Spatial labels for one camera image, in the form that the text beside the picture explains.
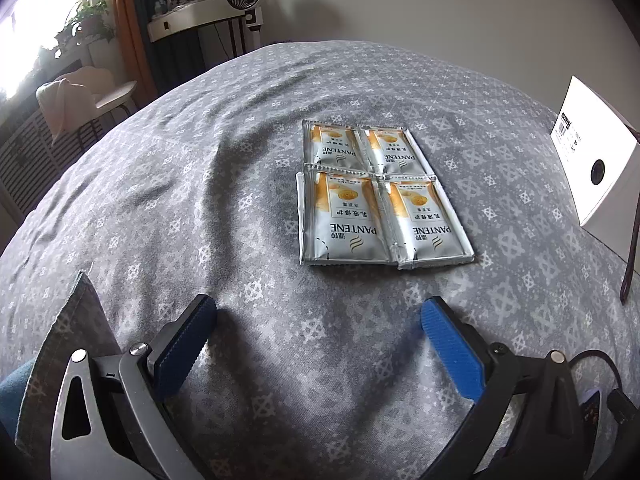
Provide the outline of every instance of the curtain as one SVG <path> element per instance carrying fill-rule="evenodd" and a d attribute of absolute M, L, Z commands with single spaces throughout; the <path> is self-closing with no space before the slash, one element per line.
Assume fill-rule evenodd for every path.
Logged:
<path fill-rule="evenodd" d="M 148 41 L 146 21 L 142 22 L 142 34 L 134 0 L 114 0 L 114 17 L 127 73 L 138 82 L 134 100 L 138 108 L 142 108 L 158 97 L 143 42 L 143 35 Z"/>
<path fill-rule="evenodd" d="M 195 29 L 184 30 L 154 43 L 150 42 L 146 24 L 155 13 L 156 1 L 134 0 L 138 23 L 142 24 L 140 34 L 146 47 L 150 70 L 156 88 L 159 93 L 164 94 L 203 73 L 205 65 L 200 37 Z"/>

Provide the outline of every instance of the bed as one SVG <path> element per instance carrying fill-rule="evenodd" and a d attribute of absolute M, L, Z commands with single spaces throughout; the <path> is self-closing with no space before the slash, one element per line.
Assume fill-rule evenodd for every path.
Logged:
<path fill-rule="evenodd" d="M 476 261 L 300 266 L 305 118 L 408 127 Z M 637 288 L 622 306 L 624 262 L 578 226 L 555 118 L 498 80 L 390 46 L 275 44 L 226 62 L 111 130 L 28 215 L 0 258 L 0 377 L 37 353 L 84 269 L 121 348 L 197 293 L 217 301 L 171 407 L 219 478 L 417 478 L 470 407 L 420 329 L 436 294 L 516 354 L 608 352 L 637 404 Z M 575 379 L 578 394 L 613 386 L 598 360 Z"/>

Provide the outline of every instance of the white wall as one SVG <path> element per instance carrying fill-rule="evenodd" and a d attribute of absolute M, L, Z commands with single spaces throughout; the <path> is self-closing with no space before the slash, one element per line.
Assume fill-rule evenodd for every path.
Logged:
<path fill-rule="evenodd" d="M 116 85 L 123 84 L 129 80 L 118 38 L 113 38 L 111 41 L 94 41 L 88 47 L 94 66 L 96 68 L 106 68 L 111 72 Z"/>
<path fill-rule="evenodd" d="M 500 78 L 556 111 L 575 74 L 640 126 L 640 48 L 610 0 L 266 0 L 264 21 L 264 43 L 402 46 Z M 201 36 L 209 64 L 222 60 L 215 31 Z"/>

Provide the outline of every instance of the blue gripper pad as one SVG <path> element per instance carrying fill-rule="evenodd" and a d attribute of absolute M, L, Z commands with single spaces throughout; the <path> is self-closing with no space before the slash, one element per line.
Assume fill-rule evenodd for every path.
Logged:
<path fill-rule="evenodd" d="M 438 352 L 458 393 L 478 402 L 484 391 L 484 368 L 450 316 L 455 314 L 441 297 L 429 298 L 422 304 L 422 329 Z"/>
<path fill-rule="evenodd" d="M 199 294 L 154 338 L 147 365 L 158 400 L 178 392 L 215 327 L 217 314 L 216 302 Z"/>

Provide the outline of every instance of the pantene logo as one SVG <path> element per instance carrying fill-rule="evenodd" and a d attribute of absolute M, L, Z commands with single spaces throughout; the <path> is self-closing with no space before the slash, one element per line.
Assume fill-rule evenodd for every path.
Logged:
<path fill-rule="evenodd" d="M 395 162 L 396 160 L 415 160 L 413 155 L 396 155 L 395 153 L 385 153 L 386 162 Z"/>
<path fill-rule="evenodd" d="M 438 227 L 414 227 L 414 235 L 437 235 L 440 233 L 450 233 L 449 226 Z"/>
<path fill-rule="evenodd" d="M 341 148 L 331 148 L 330 146 L 322 147 L 323 155 L 333 155 L 334 153 L 341 153 L 343 155 L 356 156 L 355 152 L 351 152 L 350 150 L 344 150 Z"/>
<path fill-rule="evenodd" d="M 332 233 L 363 233 L 367 235 L 378 234 L 375 227 L 366 225 L 331 224 Z"/>

